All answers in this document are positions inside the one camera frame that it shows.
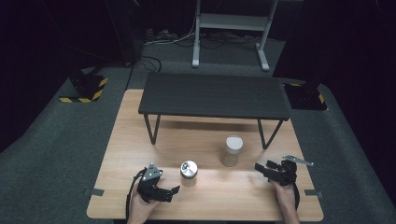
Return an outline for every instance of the human hand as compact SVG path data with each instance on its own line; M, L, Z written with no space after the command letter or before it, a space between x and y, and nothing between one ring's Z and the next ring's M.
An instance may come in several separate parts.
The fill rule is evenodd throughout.
M297 211L295 209L295 196L293 185L280 186L274 180L270 180L270 183L276 189L277 202L280 206L280 211L282 212L285 223L300 223Z
M149 201L146 203L143 201L140 194L137 192L137 186L134 186L133 196L131 200L131 211L129 213L129 218L127 224L143 224L145 223L151 212L160 205L161 202Z

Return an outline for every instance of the white metal frame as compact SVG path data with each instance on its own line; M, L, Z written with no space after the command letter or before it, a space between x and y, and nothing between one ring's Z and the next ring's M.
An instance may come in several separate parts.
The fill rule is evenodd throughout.
M269 71L267 59L264 54L264 45L267 40L268 33L271 28L271 23L276 11L277 2L273 0L271 10L268 17L251 17L251 16L235 16L235 15L221 15L201 13L201 0L197 0L196 8L196 24L195 24L195 43L192 54L192 67L199 66L200 54L200 29L201 28L219 28L219 29L234 29L234 30L252 30L262 31L262 39L260 43L256 43L256 50L259 54L260 62L263 71Z

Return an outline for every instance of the black tabletop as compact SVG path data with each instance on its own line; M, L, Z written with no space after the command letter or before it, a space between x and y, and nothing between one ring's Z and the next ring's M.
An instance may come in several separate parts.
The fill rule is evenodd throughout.
M290 118L279 83L269 77L150 73L138 112L235 119Z

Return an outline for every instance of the black metal leg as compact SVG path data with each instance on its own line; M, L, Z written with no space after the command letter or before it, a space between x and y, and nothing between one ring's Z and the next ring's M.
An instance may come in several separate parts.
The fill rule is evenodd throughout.
M160 126L161 115L157 115L157 121L155 122L154 134L152 133L151 127L149 125L149 115L144 114L144 117L145 117L146 126L148 127L149 140L151 141L152 145L155 145L155 142L157 141L157 133L158 133L158 127Z
M268 142L265 144L265 139L264 139L264 133L262 131L262 121L260 119L257 119L258 123L259 123L259 133L260 133L260 137L262 138L262 149L267 149L271 142L274 140L274 137L277 133L277 131L279 131L280 126L283 123L283 120L280 120L279 123L276 125L276 128L273 132L273 134L271 135L270 139L268 140Z

